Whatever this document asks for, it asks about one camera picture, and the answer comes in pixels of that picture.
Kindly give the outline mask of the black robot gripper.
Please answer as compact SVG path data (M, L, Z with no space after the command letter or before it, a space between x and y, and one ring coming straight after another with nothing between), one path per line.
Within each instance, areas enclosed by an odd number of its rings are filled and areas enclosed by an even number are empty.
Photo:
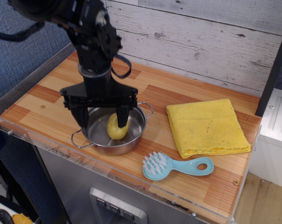
M78 125L87 128L89 107L114 107L118 127L125 127L129 111L137 106L138 90L118 83L110 70L95 77L83 76L83 79L82 83L60 90L64 106L70 109Z

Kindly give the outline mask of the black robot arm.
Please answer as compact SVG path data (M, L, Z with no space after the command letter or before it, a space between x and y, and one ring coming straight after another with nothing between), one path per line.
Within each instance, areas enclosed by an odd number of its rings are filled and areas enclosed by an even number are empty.
M112 67L122 56L121 37L110 24L100 0L11 0L9 4L22 16L62 27L78 55L78 71L84 81L60 90L64 106L81 127L89 122L88 108L116 110L118 126L127 124L130 110L137 106L137 89L115 81Z

